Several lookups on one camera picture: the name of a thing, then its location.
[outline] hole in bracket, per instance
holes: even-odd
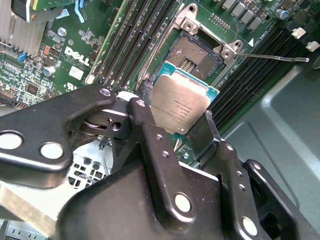
[[[241,42],[237,41],[234,45],[239,48],[241,46]]]
[[[120,122],[114,122],[111,125],[111,128],[113,131],[119,131],[121,128],[121,123]]]

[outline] chip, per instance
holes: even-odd
[[[26,87],[26,92],[32,94],[32,95],[37,95],[39,88],[36,85],[33,85],[31,83],[28,84]]]

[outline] metal rivet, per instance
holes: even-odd
[[[254,163],[253,166],[258,169],[258,170],[261,170],[261,167],[257,164],[257,163]]]
[[[162,157],[168,158],[169,157],[169,153],[167,151],[163,151],[162,152]]]
[[[3,133],[0,135],[0,148],[1,149],[16,149],[23,142],[22,137],[13,132]]]
[[[58,159],[64,154],[64,150],[60,144],[49,142],[41,147],[40,153],[47,159]]]
[[[238,174],[239,177],[243,177],[243,174],[240,171],[236,171],[236,174]]]
[[[174,202],[181,212],[187,213],[191,210],[191,203],[189,199],[181,193],[175,195]]]
[[[239,184],[239,188],[242,190],[242,191],[245,191],[246,190],[246,187],[242,184]]]
[[[242,218],[242,224],[244,226],[244,229],[248,232],[248,234],[250,234],[252,236],[256,236],[258,234],[258,230],[256,228],[256,225],[254,224],[254,222],[250,218],[244,216]]]
[[[106,97],[111,96],[111,92],[108,89],[100,88],[100,93]]]
[[[226,145],[226,147],[231,151],[234,149],[229,143]]]
[[[145,107],[146,106],[145,102],[143,100],[141,100],[141,99],[137,100],[136,103],[139,104],[141,107]]]
[[[162,140],[162,139],[163,139],[163,137],[162,137],[162,135],[157,134],[157,135],[156,135],[156,139],[157,139],[157,140]]]

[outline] ram slot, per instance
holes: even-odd
[[[300,42],[290,32],[275,27],[254,50],[255,54],[296,57],[303,52]],[[220,88],[220,94],[211,105],[212,116],[221,130],[243,107],[255,101],[266,85],[291,63],[263,58],[247,58]]]

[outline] blue connector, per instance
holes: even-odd
[[[18,56],[18,62],[22,62],[23,60],[25,60],[27,58],[28,54],[24,53],[20,56]]]

